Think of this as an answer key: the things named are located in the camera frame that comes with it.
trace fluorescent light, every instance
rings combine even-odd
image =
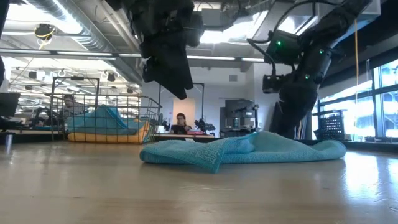
[[[217,44],[227,41],[228,38],[226,38],[221,31],[205,30],[202,37],[200,37],[200,42],[204,44]]]
[[[242,58],[242,62],[264,62],[263,58]]]
[[[241,21],[247,21],[247,22],[235,22],[233,26],[230,28],[222,31],[212,31],[212,30],[205,30],[203,33],[202,37],[200,38],[201,43],[205,44],[217,44],[217,43],[225,43],[228,42],[229,40],[234,40],[234,39],[239,39],[243,40],[247,36],[248,33],[252,31],[252,27],[255,24],[255,21],[258,21],[257,19],[261,14],[258,12],[254,15],[252,15],[252,18],[240,18]]]
[[[116,58],[107,58],[107,57],[87,57],[88,60],[116,60]]]
[[[233,61],[235,60],[234,57],[213,57],[213,56],[194,56],[194,55],[188,55],[188,59],[203,59],[203,60],[228,60],[228,61]]]
[[[294,33],[295,30],[294,20],[291,17],[286,18],[285,21],[281,23],[278,29],[281,31],[288,32],[290,34]]]
[[[301,29],[296,33],[296,35],[302,35],[304,33],[304,31],[306,31],[308,28],[310,28],[310,26],[312,26],[312,24],[314,24],[314,22],[316,22],[318,20],[318,16],[315,16],[314,18],[312,18],[305,26],[301,27]]]
[[[97,88],[97,86],[83,85],[82,88]],[[114,86],[99,86],[99,88],[115,88]]]
[[[141,57],[141,54],[119,54],[120,57]]]
[[[33,32],[3,31],[2,35],[34,35]]]
[[[0,53],[17,53],[17,54],[49,54],[48,50],[20,50],[20,49],[1,49]]]
[[[46,96],[44,93],[21,93],[22,96]]]
[[[64,52],[58,51],[59,55],[82,55],[82,56],[112,56],[112,53],[101,53],[101,52]]]
[[[254,25],[251,27],[250,31],[247,33],[247,35],[246,35],[247,38],[252,39],[254,37],[257,30],[259,30],[262,22],[264,21],[264,19],[266,19],[267,14],[268,14],[268,10],[262,11],[260,13],[260,15],[257,18],[257,20],[255,21]]]

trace woman with dark hair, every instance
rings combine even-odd
[[[192,129],[191,126],[187,125],[185,114],[177,114],[177,125],[173,125],[170,134],[187,134],[187,131]]]

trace desk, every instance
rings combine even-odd
[[[166,140],[182,140],[186,141],[186,139],[192,139],[195,142],[202,142],[202,143],[208,143],[212,142],[214,140],[217,140],[219,138],[215,138],[212,135],[206,135],[206,134],[155,134],[154,136],[154,141],[166,141]]]
[[[31,130],[7,130],[8,133],[14,134],[12,143],[33,143],[33,142],[50,142],[52,141],[51,131]],[[54,140],[65,140],[67,135],[64,136],[62,132],[54,131]],[[4,144],[5,136],[0,136],[0,145]]]
[[[190,165],[145,164],[140,150],[13,145],[11,155],[0,154],[0,223],[397,223],[396,154],[223,164],[210,174]]]

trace blue towel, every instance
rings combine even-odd
[[[206,144],[162,141],[147,145],[140,152],[140,159],[155,164],[194,164],[217,173],[220,164],[325,161],[339,159],[345,153],[345,146],[338,141],[307,146],[277,134],[260,132]]]
[[[131,118],[127,122],[116,107],[101,105],[91,113],[69,117],[67,123],[71,133],[134,135],[145,121],[135,122]]]

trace window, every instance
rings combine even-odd
[[[383,93],[384,130],[387,137],[398,137],[398,91]]]
[[[357,87],[353,86],[353,87],[345,89],[339,93],[333,94],[331,96],[327,96],[327,97],[323,98],[321,100],[321,102],[327,102],[327,101],[331,101],[331,100],[336,100],[338,98],[355,95],[356,89],[357,89]],[[371,91],[371,90],[372,90],[372,80],[366,81],[366,82],[358,85],[358,93],[363,93],[365,91]]]
[[[382,88],[398,84],[398,60],[387,63],[375,69],[375,78],[381,80],[376,88]]]
[[[351,135],[353,141],[364,141],[366,136],[374,136],[374,107],[372,97],[355,100],[343,101],[325,105],[325,111],[328,110],[346,110],[344,116],[344,130],[346,134]]]

